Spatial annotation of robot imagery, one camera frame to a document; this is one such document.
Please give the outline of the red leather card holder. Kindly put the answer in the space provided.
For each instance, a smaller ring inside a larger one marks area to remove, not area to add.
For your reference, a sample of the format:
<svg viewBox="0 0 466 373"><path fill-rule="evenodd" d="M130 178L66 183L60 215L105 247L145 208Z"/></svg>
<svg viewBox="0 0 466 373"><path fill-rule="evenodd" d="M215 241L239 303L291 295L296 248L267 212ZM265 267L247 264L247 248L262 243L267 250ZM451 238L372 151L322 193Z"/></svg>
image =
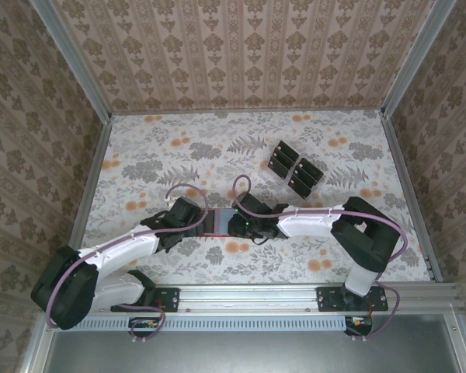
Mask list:
<svg viewBox="0 0 466 373"><path fill-rule="evenodd" d="M228 223L235 214L235 210L233 208L214 208L209 211L216 211L214 227L217 235L214 237L228 237ZM202 224L203 221L196 227L198 236L200 236L200 226Z"/></svg>

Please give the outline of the black controller board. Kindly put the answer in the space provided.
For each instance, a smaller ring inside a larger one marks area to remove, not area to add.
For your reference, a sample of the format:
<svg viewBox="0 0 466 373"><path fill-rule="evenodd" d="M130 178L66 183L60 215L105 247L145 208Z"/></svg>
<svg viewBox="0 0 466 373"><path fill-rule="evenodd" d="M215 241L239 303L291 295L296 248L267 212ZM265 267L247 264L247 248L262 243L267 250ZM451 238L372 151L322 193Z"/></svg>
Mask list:
<svg viewBox="0 0 466 373"><path fill-rule="evenodd" d="M157 333L165 324L162 317L130 318L128 333L136 340L147 340Z"/></svg>
<svg viewBox="0 0 466 373"><path fill-rule="evenodd" d="M346 330L348 336L367 336L373 327L373 320L370 316L346 316Z"/></svg>

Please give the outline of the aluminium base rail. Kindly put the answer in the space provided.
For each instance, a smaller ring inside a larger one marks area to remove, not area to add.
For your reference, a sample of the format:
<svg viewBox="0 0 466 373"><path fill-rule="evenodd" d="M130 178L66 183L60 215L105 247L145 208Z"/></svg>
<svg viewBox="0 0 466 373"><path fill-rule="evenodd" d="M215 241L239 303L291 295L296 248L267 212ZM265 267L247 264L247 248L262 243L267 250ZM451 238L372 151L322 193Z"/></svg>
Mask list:
<svg viewBox="0 0 466 373"><path fill-rule="evenodd" d="M169 285L180 290L177 312L320 312L316 289L341 284ZM389 312L395 303L403 313L462 310L452 284L419 282L378 285L385 291Z"/></svg>

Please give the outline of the aluminium corner post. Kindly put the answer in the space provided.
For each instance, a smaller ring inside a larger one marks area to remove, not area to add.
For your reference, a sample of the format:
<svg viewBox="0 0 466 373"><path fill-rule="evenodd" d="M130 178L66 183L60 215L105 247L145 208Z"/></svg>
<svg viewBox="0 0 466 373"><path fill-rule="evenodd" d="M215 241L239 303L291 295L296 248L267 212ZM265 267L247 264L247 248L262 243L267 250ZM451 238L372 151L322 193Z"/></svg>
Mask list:
<svg viewBox="0 0 466 373"><path fill-rule="evenodd" d="M412 84L415 74L425 61L429 49L439 35L457 0L435 0L428 16L424 20L418 36L411 46L391 88L386 95L381 112L386 119L397 109L407 88Z"/></svg>
<svg viewBox="0 0 466 373"><path fill-rule="evenodd" d="M53 2L51 0L30 0L30 2L54 40L58 50L68 63L69 68L73 72L98 118L103 125L108 124L110 122L112 110L103 97L94 74L90 72L89 66L83 60L79 47L75 45L75 40L70 36L67 28L63 24Z"/></svg>

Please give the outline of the grey metal sheet panel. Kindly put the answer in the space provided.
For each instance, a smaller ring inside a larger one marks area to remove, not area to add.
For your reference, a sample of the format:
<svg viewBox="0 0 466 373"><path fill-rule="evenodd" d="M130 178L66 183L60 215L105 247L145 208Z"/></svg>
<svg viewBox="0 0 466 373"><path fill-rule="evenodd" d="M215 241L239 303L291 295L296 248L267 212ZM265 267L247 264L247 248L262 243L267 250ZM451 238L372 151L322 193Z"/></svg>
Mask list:
<svg viewBox="0 0 466 373"><path fill-rule="evenodd" d="M61 333L45 373L460 373L444 331L390 329L367 341L342 333Z"/></svg>

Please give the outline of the aluminium table side rail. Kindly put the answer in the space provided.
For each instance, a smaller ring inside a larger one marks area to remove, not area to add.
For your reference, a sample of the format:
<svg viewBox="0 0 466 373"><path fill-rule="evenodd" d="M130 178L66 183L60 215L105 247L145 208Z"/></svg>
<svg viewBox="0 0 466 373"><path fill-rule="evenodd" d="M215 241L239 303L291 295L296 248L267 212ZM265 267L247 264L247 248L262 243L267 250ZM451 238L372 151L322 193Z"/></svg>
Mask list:
<svg viewBox="0 0 466 373"><path fill-rule="evenodd" d="M92 166L86 180L85 189L82 195L82 200L79 205L78 213L73 225L71 237L68 245L72 249L80 249L89 219L89 214L92 208L93 199L96 193L96 187L99 180L99 175L103 167L103 161L110 140L112 130L111 118L108 119L102 126L102 131L94 154Z"/></svg>
<svg viewBox="0 0 466 373"><path fill-rule="evenodd" d="M416 198L415 191L407 170L400 144L393 128L391 119L386 117L381 111L378 111L384 129L384 134L387 138L391 156L395 163L398 178L400 180L405 201L408 205L409 213L411 216L412 224L415 228L416 237L419 246L423 251L423 258L426 261L426 266L429 271L430 278L435 282L443 282L443 276L440 271L440 266L435 256L432 243L427 232L426 224L421 213L419 203Z"/></svg>

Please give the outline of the black credit card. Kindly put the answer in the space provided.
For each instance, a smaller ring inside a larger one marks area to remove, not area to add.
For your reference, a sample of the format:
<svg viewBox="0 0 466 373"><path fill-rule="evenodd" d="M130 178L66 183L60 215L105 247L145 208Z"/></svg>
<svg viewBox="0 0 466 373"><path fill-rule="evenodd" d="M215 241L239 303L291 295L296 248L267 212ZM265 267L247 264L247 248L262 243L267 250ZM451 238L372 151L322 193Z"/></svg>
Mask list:
<svg viewBox="0 0 466 373"><path fill-rule="evenodd" d="M290 171L289 168L274 157L270 158L268 167L282 179L285 179Z"/></svg>
<svg viewBox="0 0 466 373"><path fill-rule="evenodd" d="M314 178L310 173L307 173L300 166L295 167L294 176L297 177L303 184L305 184L308 187L313 187L318 183L316 178Z"/></svg>
<svg viewBox="0 0 466 373"><path fill-rule="evenodd" d="M299 167L303 169L307 174L311 175L315 179L321 178L324 173L315 165L313 165L309 160L306 158L301 158L299 162Z"/></svg>
<svg viewBox="0 0 466 373"><path fill-rule="evenodd" d="M302 180L293 175L289 182L288 186L302 199L306 199L310 196L312 192L312 187L306 185Z"/></svg>
<svg viewBox="0 0 466 373"><path fill-rule="evenodd" d="M294 161L297 161L300 156L300 153L297 152L293 147L291 147L285 141L280 141L279 144L277 145L277 148L280 152L284 153L287 157L289 157L290 159L293 159Z"/></svg>
<svg viewBox="0 0 466 373"><path fill-rule="evenodd" d="M290 169L294 164L294 160L288 155L284 154L279 149L273 151L273 157L285 168Z"/></svg>

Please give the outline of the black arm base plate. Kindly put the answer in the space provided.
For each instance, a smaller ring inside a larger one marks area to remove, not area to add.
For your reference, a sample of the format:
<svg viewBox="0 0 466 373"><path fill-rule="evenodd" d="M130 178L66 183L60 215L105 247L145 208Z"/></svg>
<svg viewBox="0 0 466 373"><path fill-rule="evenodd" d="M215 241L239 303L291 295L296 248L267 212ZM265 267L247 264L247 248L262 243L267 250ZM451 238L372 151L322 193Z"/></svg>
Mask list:
<svg viewBox="0 0 466 373"><path fill-rule="evenodd" d="M149 307L161 309L164 312L177 312L180 290L178 288L152 288L144 290L137 301L114 305L112 312L148 312Z"/></svg>
<svg viewBox="0 0 466 373"><path fill-rule="evenodd" d="M319 287L316 293L320 312L383 312L388 310L385 291L378 286L372 286L364 296L356 295L344 286Z"/></svg>

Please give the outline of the clear acrylic card stand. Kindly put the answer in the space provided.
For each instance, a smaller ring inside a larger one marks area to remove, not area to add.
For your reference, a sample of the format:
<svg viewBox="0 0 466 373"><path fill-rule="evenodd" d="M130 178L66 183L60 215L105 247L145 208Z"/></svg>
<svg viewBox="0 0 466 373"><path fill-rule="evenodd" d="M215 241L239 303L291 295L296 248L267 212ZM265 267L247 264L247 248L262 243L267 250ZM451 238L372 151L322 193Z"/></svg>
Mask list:
<svg viewBox="0 0 466 373"><path fill-rule="evenodd" d="M290 178L291 178L291 177L293 176L293 174L294 174L294 169L295 169L295 167L296 167L296 166L299 166L299 162L300 162L301 158L306 158L307 160L309 160L309 159L308 159L308 157L306 156L305 153L298 151L291 143L285 141L285 142L288 143L291 147L293 147L297 152L299 152L299 153L300 153L300 156L299 156L299 158L298 158L297 161L294 161L294 164L293 164L292 167L290 168L290 171L289 171L287 177L286 177L285 179L280 178L278 175L276 175L276 174L268 167L268 165L269 165L269 160L270 160L271 157L273 157L273 151L274 151L275 149L278 149L278 148L277 148L277 145L279 144L280 141L282 141L282 140L279 140L279 141L276 143L276 145L274 146L274 148L273 148L273 150L271 151L270 155L267 157L266 164L265 164L264 166L261 166L261 167L260 167L259 176L260 176L262 179L264 179L266 182L272 183L272 184L276 185L276 187L277 187L279 190L282 190L284 193L292 193L292 194L294 194L294 195L297 195L297 194L288 186L288 182L289 182ZM321 183L321 181L323 180L323 176L322 176L321 178L319 178L319 179L316 179L316 180L318 181L318 183L312 187L312 192L313 192L313 191L315 190L315 188Z"/></svg>

